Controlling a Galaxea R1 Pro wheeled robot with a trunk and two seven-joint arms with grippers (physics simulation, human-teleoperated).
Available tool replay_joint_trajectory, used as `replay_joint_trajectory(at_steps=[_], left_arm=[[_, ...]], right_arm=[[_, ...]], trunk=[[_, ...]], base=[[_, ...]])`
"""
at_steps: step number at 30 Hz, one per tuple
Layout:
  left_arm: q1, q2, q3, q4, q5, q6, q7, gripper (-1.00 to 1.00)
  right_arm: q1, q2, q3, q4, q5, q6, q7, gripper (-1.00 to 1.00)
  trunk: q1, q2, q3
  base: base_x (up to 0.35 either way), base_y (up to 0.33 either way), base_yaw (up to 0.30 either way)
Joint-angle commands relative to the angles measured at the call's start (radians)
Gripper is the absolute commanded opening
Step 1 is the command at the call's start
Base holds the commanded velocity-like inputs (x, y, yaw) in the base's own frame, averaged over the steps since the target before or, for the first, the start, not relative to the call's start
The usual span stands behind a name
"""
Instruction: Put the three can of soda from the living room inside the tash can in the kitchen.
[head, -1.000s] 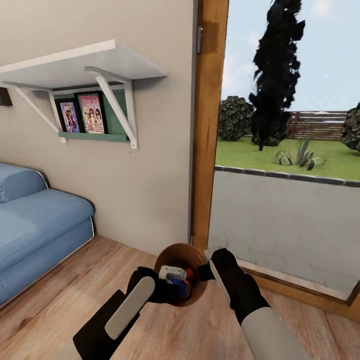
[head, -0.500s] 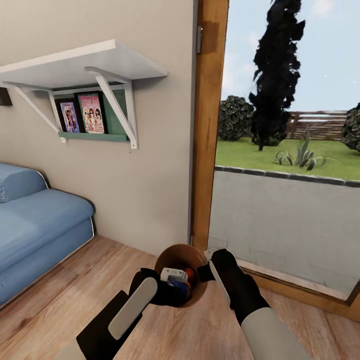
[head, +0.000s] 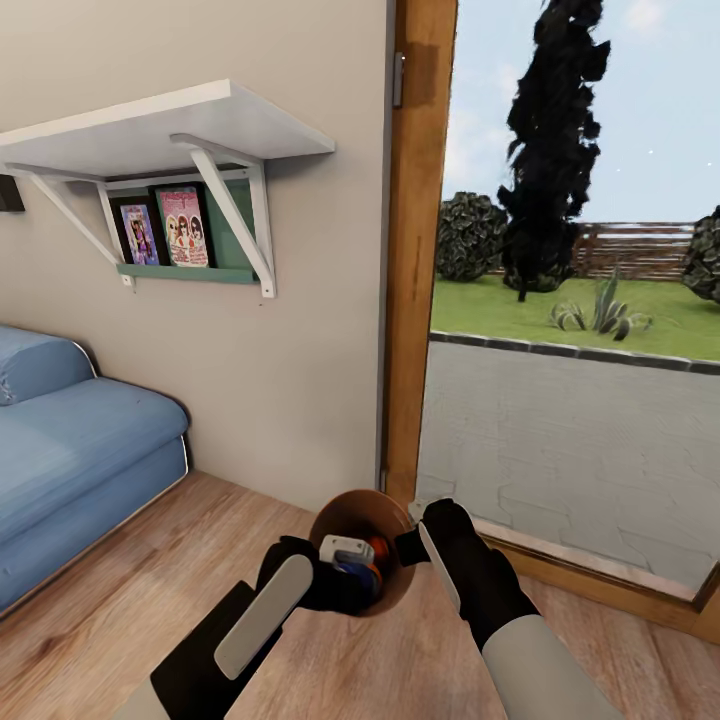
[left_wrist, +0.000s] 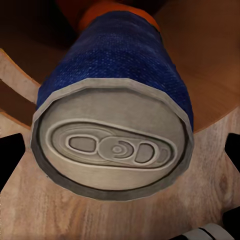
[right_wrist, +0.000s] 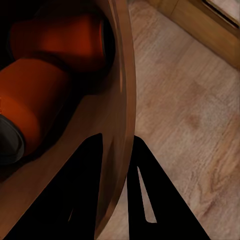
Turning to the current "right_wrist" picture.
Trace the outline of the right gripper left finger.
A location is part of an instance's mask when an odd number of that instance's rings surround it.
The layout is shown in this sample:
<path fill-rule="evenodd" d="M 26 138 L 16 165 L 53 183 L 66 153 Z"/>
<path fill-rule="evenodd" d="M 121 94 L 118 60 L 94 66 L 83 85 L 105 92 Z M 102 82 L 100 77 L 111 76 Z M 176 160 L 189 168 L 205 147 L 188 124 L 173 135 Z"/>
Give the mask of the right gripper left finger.
<path fill-rule="evenodd" d="M 94 240 L 102 158 L 86 138 L 3 240 Z"/>

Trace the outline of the trash can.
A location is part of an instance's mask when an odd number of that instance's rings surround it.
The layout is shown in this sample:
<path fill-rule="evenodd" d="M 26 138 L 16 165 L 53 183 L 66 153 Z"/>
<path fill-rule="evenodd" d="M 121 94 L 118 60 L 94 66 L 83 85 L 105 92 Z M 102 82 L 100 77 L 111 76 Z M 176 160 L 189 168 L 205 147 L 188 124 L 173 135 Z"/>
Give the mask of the trash can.
<path fill-rule="evenodd" d="M 94 14 L 107 19 L 111 64 L 69 72 L 72 89 L 39 147 L 0 165 L 0 240 L 3 240 L 81 143 L 102 133 L 103 154 L 94 240 L 122 194 L 132 156 L 137 106 L 136 64 L 128 0 L 0 0 L 0 70 L 12 64 L 6 48 L 19 20 Z"/>

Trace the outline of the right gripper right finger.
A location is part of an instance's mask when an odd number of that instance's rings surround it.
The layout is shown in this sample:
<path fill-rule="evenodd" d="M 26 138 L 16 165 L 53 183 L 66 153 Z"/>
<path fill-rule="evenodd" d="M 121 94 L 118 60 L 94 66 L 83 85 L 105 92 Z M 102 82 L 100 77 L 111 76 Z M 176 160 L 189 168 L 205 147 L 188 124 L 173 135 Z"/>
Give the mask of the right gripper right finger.
<path fill-rule="evenodd" d="M 146 220 L 138 168 L 157 223 Z M 129 240 L 211 240 L 144 140 L 136 135 L 126 177 Z"/>

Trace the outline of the can of soda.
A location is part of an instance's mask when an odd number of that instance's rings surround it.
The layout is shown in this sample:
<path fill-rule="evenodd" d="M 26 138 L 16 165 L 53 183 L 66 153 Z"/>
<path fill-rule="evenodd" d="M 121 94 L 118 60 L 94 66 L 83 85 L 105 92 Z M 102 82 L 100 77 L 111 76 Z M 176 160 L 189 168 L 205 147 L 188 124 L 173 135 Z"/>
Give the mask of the can of soda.
<path fill-rule="evenodd" d="M 31 53 L 45 53 L 71 73 L 96 72 L 112 60 L 108 21 L 93 13 L 14 21 L 5 44 L 13 63 Z"/>
<path fill-rule="evenodd" d="M 68 71 L 44 52 L 0 70 L 0 165 L 16 163 L 40 146 L 71 92 Z"/>

